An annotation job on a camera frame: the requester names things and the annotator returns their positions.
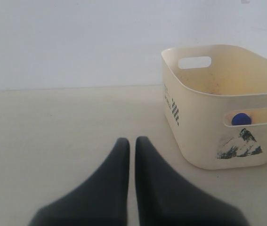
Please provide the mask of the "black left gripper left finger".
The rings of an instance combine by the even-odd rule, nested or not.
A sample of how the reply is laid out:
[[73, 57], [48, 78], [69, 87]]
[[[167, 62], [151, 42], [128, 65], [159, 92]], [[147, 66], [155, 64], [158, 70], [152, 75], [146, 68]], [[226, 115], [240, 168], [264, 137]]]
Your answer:
[[130, 145], [118, 138], [97, 170], [81, 185], [40, 208], [31, 226], [125, 226], [128, 222]]

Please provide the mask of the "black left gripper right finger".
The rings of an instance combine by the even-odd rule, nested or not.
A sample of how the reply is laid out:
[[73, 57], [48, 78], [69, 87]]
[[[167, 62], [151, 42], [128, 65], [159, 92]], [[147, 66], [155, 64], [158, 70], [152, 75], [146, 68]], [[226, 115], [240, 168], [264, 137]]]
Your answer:
[[148, 137], [138, 137], [135, 187], [141, 226], [243, 226], [242, 212], [178, 174]]

